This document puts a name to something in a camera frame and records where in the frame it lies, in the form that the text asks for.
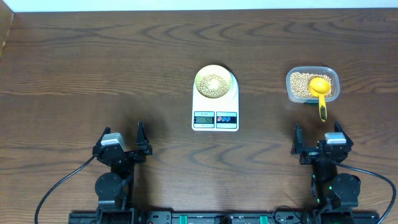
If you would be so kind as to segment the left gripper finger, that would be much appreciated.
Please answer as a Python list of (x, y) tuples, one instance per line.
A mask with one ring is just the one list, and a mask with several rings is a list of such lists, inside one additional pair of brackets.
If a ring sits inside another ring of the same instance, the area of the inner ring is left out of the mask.
[(138, 122), (136, 144), (145, 156), (152, 155), (152, 146), (146, 137), (144, 123), (141, 121)]
[(103, 137), (106, 134), (110, 134), (111, 133), (111, 128), (106, 127), (101, 135), (101, 137), (98, 139), (98, 141), (96, 142), (96, 144), (93, 146), (93, 150), (92, 150), (92, 154), (93, 155), (98, 155), (101, 151), (102, 151), (102, 144), (101, 141), (103, 139)]

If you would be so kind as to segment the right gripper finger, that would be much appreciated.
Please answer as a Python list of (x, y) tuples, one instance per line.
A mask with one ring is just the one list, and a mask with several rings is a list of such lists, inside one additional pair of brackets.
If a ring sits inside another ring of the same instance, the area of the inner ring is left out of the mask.
[(339, 121), (336, 121), (334, 124), (334, 132), (338, 133), (340, 136), (343, 136), (345, 138), (345, 144), (348, 147), (353, 147), (354, 146), (354, 142), (351, 140), (351, 138), (345, 133), (345, 131), (343, 130), (341, 124)]
[(294, 140), (292, 143), (292, 148), (290, 150), (291, 154), (301, 154), (303, 151), (303, 136), (302, 136), (302, 130), (299, 126), (299, 124), (295, 124), (294, 127)]

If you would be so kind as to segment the yellow measuring scoop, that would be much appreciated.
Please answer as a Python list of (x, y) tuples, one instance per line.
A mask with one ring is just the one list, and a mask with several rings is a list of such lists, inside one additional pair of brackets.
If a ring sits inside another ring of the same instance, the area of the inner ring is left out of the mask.
[(312, 96), (318, 98), (320, 119), (325, 122), (327, 120), (325, 96), (331, 90), (331, 85), (324, 78), (315, 77), (310, 80), (308, 90)]

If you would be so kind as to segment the pale yellow bowl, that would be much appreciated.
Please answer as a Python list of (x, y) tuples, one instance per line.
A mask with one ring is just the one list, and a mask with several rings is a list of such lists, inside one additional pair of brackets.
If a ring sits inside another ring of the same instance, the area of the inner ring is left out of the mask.
[(203, 77), (205, 77), (207, 75), (211, 75), (211, 74), (216, 74), (216, 75), (222, 76), (225, 79), (228, 79), (230, 81), (230, 84), (231, 84), (231, 86), (230, 86), (230, 89), (231, 89), (231, 87), (232, 87), (232, 76), (231, 76), (231, 73), (226, 68), (224, 68), (224, 67), (222, 67), (220, 65), (207, 65), (207, 66), (203, 67), (202, 69), (200, 69), (198, 71), (198, 73), (196, 74), (196, 76), (195, 76), (195, 88), (196, 88), (196, 90), (197, 90), (198, 82)]

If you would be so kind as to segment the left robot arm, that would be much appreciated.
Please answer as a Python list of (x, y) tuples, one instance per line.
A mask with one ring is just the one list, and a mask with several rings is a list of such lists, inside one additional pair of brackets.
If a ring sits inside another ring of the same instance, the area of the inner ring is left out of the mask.
[(136, 144), (137, 149), (125, 151), (126, 143), (121, 134), (105, 128), (93, 146), (93, 155), (111, 169), (95, 183), (98, 196), (96, 223), (141, 223), (145, 220), (132, 204), (134, 167), (152, 154), (142, 122), (138, 122)]

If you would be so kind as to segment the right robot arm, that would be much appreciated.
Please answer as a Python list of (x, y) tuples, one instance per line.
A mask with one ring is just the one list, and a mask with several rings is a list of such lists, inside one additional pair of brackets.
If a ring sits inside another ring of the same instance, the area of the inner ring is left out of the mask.
[(290, 153), (300, 156), (301, 165), (312, 167), (312, 194), (318, 200), (317, 208), (303, 214), (303, 223), (354, 223), (352, 209), (358, 206), (361, 181), (355, 175), (337, 171), (352, 146), (353, 141), (338, 122), (333, 132), (326, 133), (324, 140), (312, 147), (304, 145), (302, 130), (295, 125)]

